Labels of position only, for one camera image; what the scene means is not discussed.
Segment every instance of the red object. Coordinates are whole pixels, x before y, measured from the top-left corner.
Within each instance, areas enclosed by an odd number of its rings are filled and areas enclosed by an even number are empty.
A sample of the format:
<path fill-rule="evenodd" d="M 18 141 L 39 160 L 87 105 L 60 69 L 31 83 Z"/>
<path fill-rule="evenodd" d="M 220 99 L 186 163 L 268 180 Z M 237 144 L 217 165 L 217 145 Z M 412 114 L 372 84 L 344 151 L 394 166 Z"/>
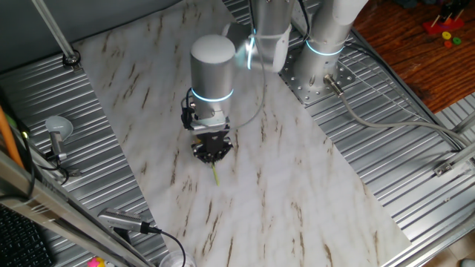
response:
<path fill-rule="evenodd" d="M 452 48 L 452 42 L 451 42 L 451 41 L 445 41 L 445 42 L 444 42 L 444 46 L 445 46 L 446 48 Z"/>
<path fill-rule="evenodd" d="M 448 19 L 445 23 L 437 22 L 433 27 L 431 27 L 433 22 L 424 22 L 422 23 L 422 26 L 424 27 L 425 31 L 429 34 L 436 34 L 436 33 L 442 33 L 445 31 L 451 31 L 451 30 L 456 30 L 465 23 L 461 19 L 457 19 L 456 21 L 453 21 L 452 19 Z"/>

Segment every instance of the white marble board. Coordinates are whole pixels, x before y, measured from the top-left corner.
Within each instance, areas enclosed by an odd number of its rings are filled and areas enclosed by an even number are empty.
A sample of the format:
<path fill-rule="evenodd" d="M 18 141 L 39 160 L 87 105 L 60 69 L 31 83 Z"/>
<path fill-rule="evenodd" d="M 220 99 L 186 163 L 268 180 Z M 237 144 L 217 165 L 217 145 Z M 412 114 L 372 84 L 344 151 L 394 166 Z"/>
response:
<path fill-rule="evenodd" d="M 75 44 L 159 228 L 198 266 L 380 266 L 410 245 L 276 74 L 263 111 L 232 131 L 212 170 L 180 121 L 189 51 L 233 20 L 219 0 L 167 10 Z M 261 101 L 259 70 L 234 84 L 232 125 Z M 167 246 L 176 250 L 172 240 Z"/>

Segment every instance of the metal mounting plate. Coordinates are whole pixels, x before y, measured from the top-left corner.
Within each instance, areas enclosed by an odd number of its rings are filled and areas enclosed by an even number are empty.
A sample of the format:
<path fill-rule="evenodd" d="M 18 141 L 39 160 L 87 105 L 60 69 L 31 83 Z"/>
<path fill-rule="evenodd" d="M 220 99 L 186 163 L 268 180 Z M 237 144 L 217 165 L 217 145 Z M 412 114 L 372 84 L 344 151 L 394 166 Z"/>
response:
<path fill-rule="evenodd" d="M 302 81 L 298 78 L 297 73 L 294 72 L 295 60 L 300 56 L 302 49 L 297 48 L 289 51 L 284 67 L 279 75 L 283 81 L 289 86 L 290 90 L 297 96 L 298 101 L 304 105 L 311 105 L 317 100 L 325 97 L 326 95 L 333 94 L 330 87 L 322 88 L 321 90 L 315 90 L 309 85 L 309 81 Z M 342 88 L 345 88 L 355 82 L 356 77 L 340 62 L 336 65 L 339 69 L 338 76 L 336 77 L 336 83 Z"/>

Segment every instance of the cable connector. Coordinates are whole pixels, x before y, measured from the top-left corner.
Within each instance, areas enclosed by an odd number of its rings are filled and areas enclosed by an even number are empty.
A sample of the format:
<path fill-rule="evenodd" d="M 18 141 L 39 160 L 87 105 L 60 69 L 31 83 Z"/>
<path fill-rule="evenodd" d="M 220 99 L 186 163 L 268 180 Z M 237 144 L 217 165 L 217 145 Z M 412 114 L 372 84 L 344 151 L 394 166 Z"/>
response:
<path fill-rule="evenodd" d="M 333 92 L 335 92 L 335 95 L 337 97 L 340 97 L 341 95 L 343 95 L 343 93 L 344 93 L 343 90 L 341 89 L 340 85 L 338 85 L 335 82 L 335 80 L 332 78 L 331 75 L 329 75 L 329 74 L 325 75 L 324 84 L 329 85 L 333 89 Z"/>

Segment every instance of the corrugated steel panel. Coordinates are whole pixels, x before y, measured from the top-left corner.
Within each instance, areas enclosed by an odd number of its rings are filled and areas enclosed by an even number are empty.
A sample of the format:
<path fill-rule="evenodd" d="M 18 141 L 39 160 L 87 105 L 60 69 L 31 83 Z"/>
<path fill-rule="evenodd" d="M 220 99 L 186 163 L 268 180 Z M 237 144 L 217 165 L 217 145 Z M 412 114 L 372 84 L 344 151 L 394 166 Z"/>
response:
<path fill-rule="evenodd" d="M 50 150 L 45 127 L 49 116 L 69 119 L 73 134 L 65 140 L 68 158 L 64 168 L 77 168 L 80 178 L 70 178 L 65 189 L 92 214 L 119 208 L 149 218 L 138 184 L 104 111 L 84 72 L 63 67 L 61 56 L 37 62 L 0 76 L 17 116 L 31 129 L 31 139 L 42 152 Z M 167 253 L 160 235 L 130 233 L 132 245 L 147 259 L 158 263 Z M 85 266 L 93 256 L 63 237 L 45 230 L 57 266 Z"/>
<path fill-rule="evenodd" d="M 233 15 L 236 12 L 230 3 L 246 2 L 223 1 Z M 318 1 L 305 3 L 312 14 Z M 243 11 L 239 16 L 249 20 L 249 15 Z M 302 40 L 298 31 L 293 30 L 293 33 L 291 49 L 299 46 Z M 352 33 L 348 41 L 354 42 L 355 34 Z M 401 122 L 417 120 L 419 118 L 414 114 L 418 114 L 430 122 L 436 121 L 407 86 L 390 77 L 374 59 L 345 48 L 340 61 L 375 88 L 359 79 L 344 88 L 348 102 L 363 119 L 381 123 Z M 475 97 L 468 96 L 465 102 L 451 108 L 452 111 L 443 111 L 451 122 L 446 124 L 449 128 L 474 111 Z M 422 127 L 365 127 L 355 122 L 343 103 L 333 95 L 306 106 L 306 109 L 413 243 L 405 253 L 428 248 L 435 238 L 448 233 L 461 218 L 475 209 L 475 177 L 469 170 L 443 177 L 437 177 L 433 172 L 454 155 L 453 146 L 437 132 Z M 466 137 L 475 140 L 475 127 L 466 133 Z M 449 246 L 457 238 L 460 236 L 445 238 L 437 249 Z M 433 256 L 426 253 L 417 264 Z"/>

